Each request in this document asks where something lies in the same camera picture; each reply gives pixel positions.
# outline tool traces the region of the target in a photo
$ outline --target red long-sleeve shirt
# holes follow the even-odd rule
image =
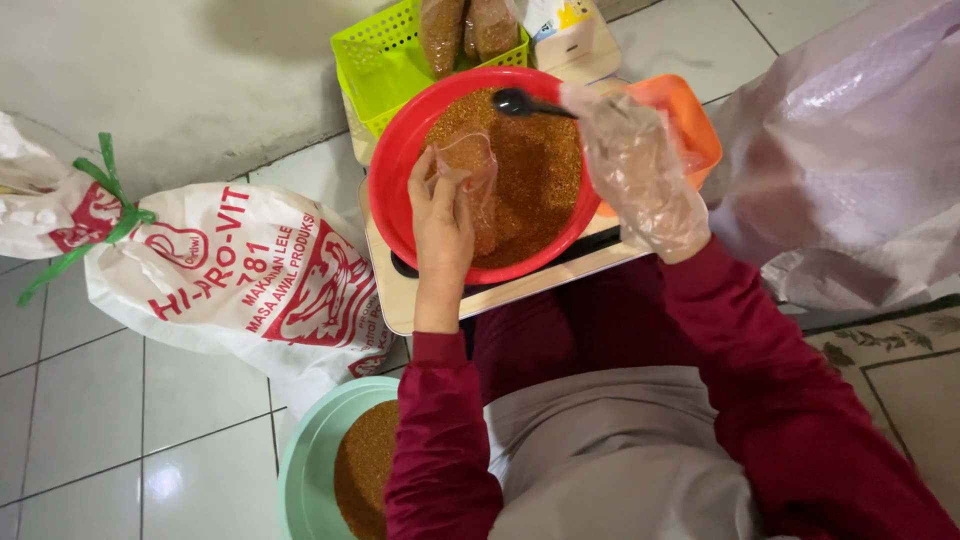
[[[780,314],[755,268],[713,240],[660,270],[667,311],[707,356],[699,367],[718,411],[717,441],[743,466],[769,534],[960,539],[851,387]],[[487,472],[482,411],[462,335],[415,333],[385,493],[390,538],[487,537],[503,497]]]

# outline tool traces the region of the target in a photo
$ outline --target plastic glove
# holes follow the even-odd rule
[[[561,105],[580,117],[593,188],[620,219],[620,238],[647,244],[664,262],[696,255],[710,240],[707,206],[689,186],[663,116],[626,94],[561,85]]]

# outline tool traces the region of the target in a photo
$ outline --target lime green basket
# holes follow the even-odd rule
[[[527,65],[530,37],[520,25],[520,44],[481,64],[463,53],[456,71],[486,65]],[[340,88],[356,109],[360,122],[380,137],[396,112],[434,83],[420,49],[420,0],[404,0],[368,17],[330,39],[337,60]]]

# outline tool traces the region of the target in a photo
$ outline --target white tile floor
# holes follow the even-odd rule
[[[737,1],[661,0],[616,20],[621,75],[678,73],[715,107],[767,68],[773,47],[865,0]],[[339,136],[249,182],[291,188],[360,225],[363,175]],[[15,307],[45,264],[0,258],[0,540],[278,538],[277,457],[296,423],[267,380],[231,356],[124,330],[86,300],[80,265]],[[408,358],[398,344],[394,376]]]

